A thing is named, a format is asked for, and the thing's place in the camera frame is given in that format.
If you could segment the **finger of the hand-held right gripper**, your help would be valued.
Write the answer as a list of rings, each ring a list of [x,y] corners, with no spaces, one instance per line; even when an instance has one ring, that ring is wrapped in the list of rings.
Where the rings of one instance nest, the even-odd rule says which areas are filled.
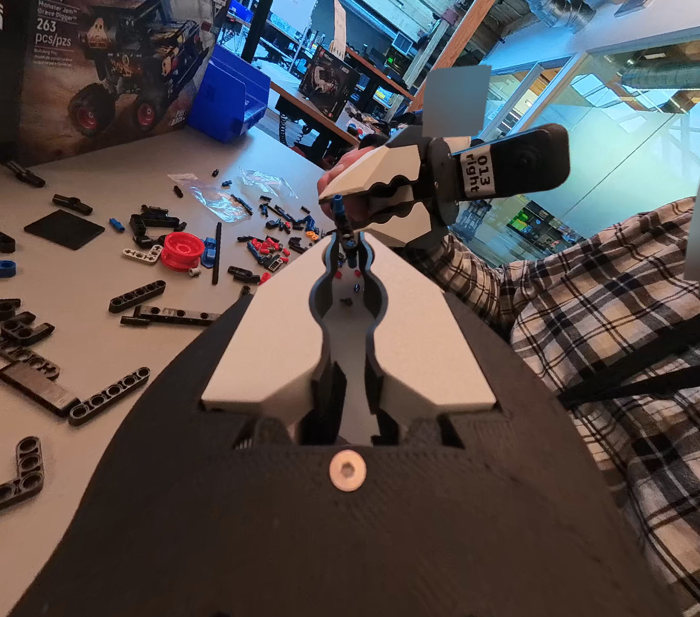
[[[352,151],[330,171],[330,180],[319,190],[319,201],[328,202],[335,195],[360,196],[373,188],[389,187],[393,182],[415,182],[419,177],[419,146],[384,145],[363,152]]]
[[[397,189],[383,198],[371,197],[368,210],[369,221],[363,227],[364,232],[389,248],[404,248],[432,230],[427,207],[415,199],[411,189]]]

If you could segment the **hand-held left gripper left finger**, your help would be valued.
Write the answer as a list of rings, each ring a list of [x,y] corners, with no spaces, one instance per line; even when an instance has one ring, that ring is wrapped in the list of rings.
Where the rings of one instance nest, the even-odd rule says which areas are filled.
[[[333,305],[338,236],[259,287],[201,396],[207,411],[272,418],[301,443],[335,443],[346,377],[333,362],[324,317]]]

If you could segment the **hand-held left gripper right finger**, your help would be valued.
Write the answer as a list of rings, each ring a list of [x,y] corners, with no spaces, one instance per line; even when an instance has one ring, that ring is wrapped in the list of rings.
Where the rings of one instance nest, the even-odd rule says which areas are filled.
[[[496,397],[443,291],[369,233],[360,234],[365,394],[379,435],[398,443],[417,420],[493,411]]]

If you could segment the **black thin beam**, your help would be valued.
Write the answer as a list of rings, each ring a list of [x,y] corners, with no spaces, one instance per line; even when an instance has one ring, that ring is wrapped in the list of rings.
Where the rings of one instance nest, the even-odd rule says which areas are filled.
[[[334,218],[332,213],[332,218],[336,227],[336,234],[342,247],[342,251],[346,255],[346,252],[357,252],[358,254],[358,242],[355,236],[355,231],[351,222],[347,216],[342,219]]]

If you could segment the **small toy connectors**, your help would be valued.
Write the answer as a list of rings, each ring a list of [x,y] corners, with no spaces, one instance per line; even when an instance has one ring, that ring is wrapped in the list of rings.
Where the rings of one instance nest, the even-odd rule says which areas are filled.
[[[252,216],[256,214],[251,201],[247,201],[231,191],[231,181],[223,182],[221,188],[224,187],[229,189],[232,197],[242,203],[253,214]],[[175,185],[173,191],[177,197],[183,197],[183,192],[179,186]],[[304,254],[326,234],[318,222],[315,221],[309,208],[301,205],[302,216],[296,217],[287,211],[283,205],[279,204],[279,201],[282,199],[270,195],[261,195],[258,209],[260,216],[266,219],[265,234],[257,236],[251,226],[244,226],[242,229],[243,233],[236,237],[235,243],[245,246],[247,253],[255,260],[259,268],[263,270],[262,274],[258,274],[241,265],[230,265],[228,267],[227,273],[232,275],[236,282],[244,285],[244,293],[249,292],[250,286],[258,286],[270,279],[273,274],[290,261],[291,254]],[[144,251],[150,249],[153,245],[163,246],[162,241],[164,237],[171,232],[187,233],[186,228],[188,227],[185,221],[180,221],[178,217],[170,215],[167,209],[150,205],[142,205],[141,212],[130,217],[129,225],[134,234],[135,242],[135,247],[130,247],[130,249]],[[222,232],[221,255],[223,242]],[[162,265],[160,259],[155,265],[157,264]],[[197,278],[202,271],[207,270],[211,271],[212,277],[212,269],[203,267],[201,263],[199,263],[198,268],[191,269],[188,272],[173,272]]]

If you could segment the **person's right forearm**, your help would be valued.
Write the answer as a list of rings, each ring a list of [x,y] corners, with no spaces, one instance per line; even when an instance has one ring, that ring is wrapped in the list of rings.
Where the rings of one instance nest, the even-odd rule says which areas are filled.
[[[507,342],[526,297],[517,291],[527,281],[530,261],[493,268],[451,233],[432,248],[406,247],[401,256],[446,294],[456,296]]]

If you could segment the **grey desk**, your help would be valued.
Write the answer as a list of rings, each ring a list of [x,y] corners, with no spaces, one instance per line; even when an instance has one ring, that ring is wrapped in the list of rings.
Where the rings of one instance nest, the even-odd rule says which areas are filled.
[[[195,175],[208,183],[214,170],[219,179],[234,181],[233,193],[257,198],[261,191],[241,187],[240,169],[281,177],[297,196],[287,210],[295,216],[306,205],[318,217],[316,184],[322,169],[286,149],[263,131],[220,144],[186,129],[162,137],[93,151],[36,169],[47,186],[36,189],[1,172],[1,231],[13,237],[16,250],[9,259],[17,274],[1,280],[2,298],[20,298],[22,309],[48,322],[55,331],[36,346],[61,372],[60,385],[80,400],[105,388],[140,366],[151,369],[151,380],[198,334],[193,326],[150,326],[136,329],[120,324],[109,313],[109,301],[154,280],[166,289],[155,305],[199,308],[223,313],[238,299],[240,286],[226,274],[230,264],[255,269],[237,236],[247,230],[260,235],[264,220],[223,227],[224,245],[218,285],[209,275],[191,278],[157,265],[142,265],[123,257],[132,234],[117,233],[109,219],[125,225],[143,204],[168,208],[186,222],[197,237],[212,235],[218,218],[180,184],[183,197],[173,192],[173,176]],[[104,233],[77,251],[31,236],[24,227],[56,210],[55,193],[75,196],[93,207],[90,220]],[[13,387],[1,384],[1,481],[15,476],[15,445],[38,436],[46,464],[43,489],[33,499],[1,512],[1,615],[6,616],[46,563],[70,524],[101,455],[131,407],[144,392],[125,397],[106,413],[81,427],[72,427]]]

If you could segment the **person's right hand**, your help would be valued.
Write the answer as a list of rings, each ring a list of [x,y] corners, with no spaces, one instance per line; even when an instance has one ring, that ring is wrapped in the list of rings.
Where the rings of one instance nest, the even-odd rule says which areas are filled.
[[[356,148],[345,153],[338,162],[328,169],[317,182],[317,191],[321,196],[328,184],[333,182],[338,175],[341,175],[345,170],[351,167],[356,162],[360,161],[363,156],[380,147],[385,142],[385,138],[381,135],[366,137],[363,143]],[[344,199],[346,214],[351,222],[363,223],[370,216],[368,209],[368,200],[359,196],[350,196]]]

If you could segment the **black cart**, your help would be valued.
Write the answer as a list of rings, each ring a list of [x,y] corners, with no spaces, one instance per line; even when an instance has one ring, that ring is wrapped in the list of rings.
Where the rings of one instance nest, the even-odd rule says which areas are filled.
[[[491,200],[464,202],[460,205],[459,215],[450,227],[463,242],[469,242],[477,233],[486,215],[491,211]]]

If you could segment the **dark wooden table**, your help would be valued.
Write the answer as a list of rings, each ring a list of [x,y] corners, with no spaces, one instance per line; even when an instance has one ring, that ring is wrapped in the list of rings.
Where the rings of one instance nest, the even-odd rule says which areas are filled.
[[[322,166],[326,161],[337,160],[347,151],[359,145],[360,140],[372,133],[398,132],[394,124],[379,121],[375,117],[359,112],[348,102],[337,122],[324,117],[319,110],[302,97],[300,81],[284,68],[267,60],[258,62],[258,68],[270,79],[268,105],[279,114],[279,139],[290,148],[300,149],[304,157]],[[295,123],[308,127],[317,136],[308,144],[294,140],[288,126]]]

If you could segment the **small dark printed box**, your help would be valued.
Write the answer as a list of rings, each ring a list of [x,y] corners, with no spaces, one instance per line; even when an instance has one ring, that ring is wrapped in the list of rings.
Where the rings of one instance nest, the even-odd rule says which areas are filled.
[[[300,83],[299,92],[324,117],[337,122],[360,78],[358,71],[320,46]]]

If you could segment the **red toy wheel hub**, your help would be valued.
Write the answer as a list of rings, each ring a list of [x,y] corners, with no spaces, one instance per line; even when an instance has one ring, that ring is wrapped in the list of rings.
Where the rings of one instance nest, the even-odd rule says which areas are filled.
[[[176,272],[188,272],[199,266],[205,244],[198,237],[184,232],[171,232],[163,239],[160,262]]]

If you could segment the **scattered black toy beams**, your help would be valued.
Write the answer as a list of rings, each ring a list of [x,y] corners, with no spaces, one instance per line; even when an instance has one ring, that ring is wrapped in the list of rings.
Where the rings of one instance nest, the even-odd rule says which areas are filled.
[[[22,182],[39,187],[45,184],[41,178],[32,175],[29,170],[25,171],[16,163],[8,161],[1,166],[16,174],[18,181],[21,179]],[[1,169],[1,220],[5,222],[11,220],[12,213],[9,202],[14,197],[14,189],[9,189],[10,186],[14,188],[9,174]],[[159,321],[205,327],[219,318],[214,313],[199,313],[198,310],[157,307],[143,309],[140,306],[161,295],[165,287],[164,280],[155,280],[143,287],[132,289],[125,295],[112,298],[109,302],[109,312],[116,314],[134,308],[133,317],[127,313],[122,318],[122,324],[131,323],[133,326],[147,326],[150,322]],[[95,419],[114,403],[147,383],[150,370],[147,367],[137,368],[134,373],[89,396],[88,400],[79,401],[67,388],[55,381],[59,376],[59,367],[32,350],[34,343],[48,338],[54,326],[48,323],[34,323],[33,313],[16,314],[21,305],[21,299],[1,299],[1,383],[11,385],[58,418],[78,426]],[[20,440],[15,453],[17,477],[1,484],[1,516],[6,515],[10,508],[18,507],[37,496],[45,480],[38,436],[28,436]]]

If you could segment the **person's plaid shirt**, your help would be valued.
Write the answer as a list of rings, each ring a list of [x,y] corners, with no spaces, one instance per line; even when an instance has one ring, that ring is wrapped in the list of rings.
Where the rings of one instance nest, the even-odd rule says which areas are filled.
[[[587,385],[699,315],[683,279],[695,206],[639,214],[542,261],[514,263],[506,286],[513,350],[554,394]],[[588,402],[571,417],[684,616],[699,615],[699,372],[667,397]]]

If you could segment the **black square panel piece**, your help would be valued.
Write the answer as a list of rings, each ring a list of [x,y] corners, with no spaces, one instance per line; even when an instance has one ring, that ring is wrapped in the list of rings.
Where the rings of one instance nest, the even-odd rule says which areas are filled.
[[[56,210],[26,225],[23,231],[76,251],[104,233],[105,227],[64,210]]]

